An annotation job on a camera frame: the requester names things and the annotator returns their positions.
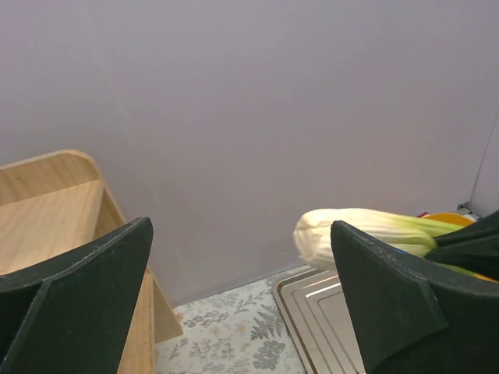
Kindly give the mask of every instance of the light wood panel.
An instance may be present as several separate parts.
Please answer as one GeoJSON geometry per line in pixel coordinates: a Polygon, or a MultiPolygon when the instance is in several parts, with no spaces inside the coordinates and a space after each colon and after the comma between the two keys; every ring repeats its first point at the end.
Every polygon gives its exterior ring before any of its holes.
{"type": "Polygon", "coordinates": [[[153,277],[146,272],[128,332],[128,341],[119,363],[118,374],[140,374],[154,371],[153,277]]]}
{"type": "Polygon", "coordinates": [[[159,283],[154,279],[154,275],[150,273],[150,276],[154,284],[154,339],[160,342],[178,337],[182,335],[182,327],[175,314],[168,313],[169,310],[172,310],[172,307],[163,294],[159,283]]]}
{"type": "Polygon", "coordinates": [[[116,228],[125,224],[125,218],[116,209],[109,191],[104,190],[102,197],[102,209],[97,219],[97,226],[95,227],[94,239],[104,236],[116,228]]]}
{"type": "Polygon", "coordinates": [[[0,167],[0,205],[99,180],[91,159],[60,151],[0,167]]]}
{"type": "Polygon", "coordinates": [[[93,181],[0,206],[0,275],[91,242],[103,189],[93,181]]]}

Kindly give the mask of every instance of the white onion stalk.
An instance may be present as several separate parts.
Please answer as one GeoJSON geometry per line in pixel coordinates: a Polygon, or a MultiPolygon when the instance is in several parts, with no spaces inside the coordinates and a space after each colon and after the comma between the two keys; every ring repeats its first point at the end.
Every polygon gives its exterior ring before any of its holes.
{"type": "Polygon", "coordinates": [[[309,265],[334,269],[331,225],[335,221],[344,221],[382,242],[420,257],[437,247],[434,237],[462,228],[457,224],[369,209],[312,210],[302,215],[293,233],[296,248],[309,265]]]}

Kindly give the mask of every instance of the metal tray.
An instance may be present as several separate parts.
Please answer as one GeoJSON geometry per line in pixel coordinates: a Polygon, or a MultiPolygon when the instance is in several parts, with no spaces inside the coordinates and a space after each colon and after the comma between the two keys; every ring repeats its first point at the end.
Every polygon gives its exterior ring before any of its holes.
{"type": "Polygon", "coordinates": [[[308,268],[278,278],[273,292],[307,373],[364,373],[336,271],[308,268]]]}

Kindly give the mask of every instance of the patterned mat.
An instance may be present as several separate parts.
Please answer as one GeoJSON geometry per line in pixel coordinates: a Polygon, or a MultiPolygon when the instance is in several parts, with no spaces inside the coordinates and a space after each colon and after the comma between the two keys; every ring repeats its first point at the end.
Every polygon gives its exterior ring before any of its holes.
{"type": "Polygon", "coordinates": [[[272,295],[279,275],[175,309],[184,335],[156,346],[156,372],[304,374],[272,295]]]}

